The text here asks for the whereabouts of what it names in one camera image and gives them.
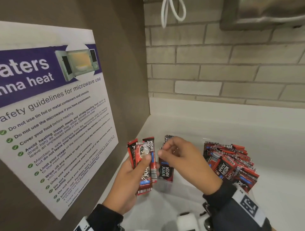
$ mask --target right hand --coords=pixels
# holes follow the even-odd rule
[[[158,151],[158,156],[206,195],[216,192],[222,180],[213,172],[200,151],[180,137],[173,137]]]

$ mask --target poster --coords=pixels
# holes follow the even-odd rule
[[[0,30],[0,159],[61,219],[118,144],[93,32]]]

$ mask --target sleeve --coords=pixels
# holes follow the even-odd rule
[[[88,216],[87,222],[94,231],[118,230],[123,216],[102,204],[98,204]]]
[[[242,190],[229,181],[207,200],[215,231],[271,231],[272,227],[263,211]]]

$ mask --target purple banner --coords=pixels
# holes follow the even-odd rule
[[[102,72],[95,44],[86,45],[94,74]],[[0,51],[0,108],[76,82],[67,46]]]

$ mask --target green check mark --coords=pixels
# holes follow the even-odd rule
[[[6,133],[7,133],[6,130],[1,130],[1,131],[0,131],[0,135],[5,135]]]

